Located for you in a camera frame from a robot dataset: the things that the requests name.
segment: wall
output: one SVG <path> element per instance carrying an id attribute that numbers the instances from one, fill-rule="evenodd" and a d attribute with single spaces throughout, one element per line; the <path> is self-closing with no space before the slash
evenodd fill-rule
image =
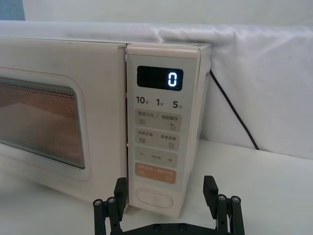
<path id="1" fill-rule="evenodd" d="M 0 0 L 0 20 L 25 20 L 22 0 Z"/>
<path id="2" fill-rule="evenodd" d="M 23 0 L 26 20 L 313 25 L 312 0 Z"/>

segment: white cloth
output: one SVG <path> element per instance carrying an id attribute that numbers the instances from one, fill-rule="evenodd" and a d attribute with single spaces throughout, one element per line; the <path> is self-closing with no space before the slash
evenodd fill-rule
<path id="1" fill-rule="evenodd" d="M 313 27 L 0 22 L 0 35 L 212 44 L 212 70 L 260 149 L 313 159 Z M 202 138 L 253 147 L 210 81 Z"/>

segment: black cable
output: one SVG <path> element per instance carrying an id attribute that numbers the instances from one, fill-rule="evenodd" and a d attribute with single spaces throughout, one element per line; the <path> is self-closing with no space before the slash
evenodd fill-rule
<path id="1" fill-rule="evenodd" d="M 231 103 L 230 99 L 228 98 L 227 94 L 225 93 L 224 89 L 221 87 L 220 83 L 218 82 L 218 80 L 216 79 L 214 73 L 212 70 L 210 70 L 210 75 L 213 78 L 214 82 L 216 83 L 216 85 L 218 86 L 218 88 L 220 89 L 220 91 L 222 92 L 223 96 L 225 97 L 225 99 L 227 100 L 231 110 L 234 112 L 234 114 L 236 115 L 238 121 L 240 122 L 240 124 L 243 126 L 243 128 L 245 129 L 246 133 L 248 134 L 251 142 L 253 143 L 255 149 L 259 150 L 258 145 L 256 144 L 256 142 L 254 141 L 254 138 L 252 137 L 250 131 L 248 130 L 247 126 L 245 125 L 244 121 L 241 119 L 241 117 L 239 116 L 239 114 L 237 113 L 235 107 L 233 106 L 233 104 Z"/>

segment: bolt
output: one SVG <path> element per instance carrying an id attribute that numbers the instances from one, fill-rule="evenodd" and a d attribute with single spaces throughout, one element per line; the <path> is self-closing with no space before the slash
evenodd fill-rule
<path id="1" fill-rule="evenodd" d="M 110 199 L 108 200 L 108 202 L 109 202 L 109 203 L 113 203 L 113 202 L 115 202 L 115 199 L 114 199 L 114 198 L 110 198 Z"/>
<path id="2" fill-rule="evenodd" d="M 221 196 L 219 196 L 219 199 L 221 200 L 221 201 L 225 201 L 225 197 L 223 196 L 223 195 L 221 195 Z"/>
<path id="3" fill-rule="evenodd" d="M 187 226 L 185 224 L 179 224 L 178 228 L 181 231 L 185 231 L 187 229 Z"/>
<path id="4" fill-rule="evenodd" d="M 233 199 L 234 202 L 239 202 L 240 201 L 240 199 L 238 197 L 233 197 L 232 199 Z"/>
<path id="5" fill-rule="evenodd" d="M 161 230 L 161 225 L 155 224 L 155 225 L 153 226 L 153 230 L 156 231 L 156 232 L 160 231 L 160 230 Z"/>
<path id="6" fill-rule="evenodd" d="M 101 204 L 101 201 L 100 200 L 95 201 L 94 204 L 95 204 L 95 206 L 99 206 Z"/>

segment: microwave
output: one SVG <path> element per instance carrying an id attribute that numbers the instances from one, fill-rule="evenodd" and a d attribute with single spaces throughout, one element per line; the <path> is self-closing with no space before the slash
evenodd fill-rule
<path id="1" fill-rule="evenodd" d="M 0 37 L 0 167 L 74 197 L 178 217 L 210 45 Z"/>

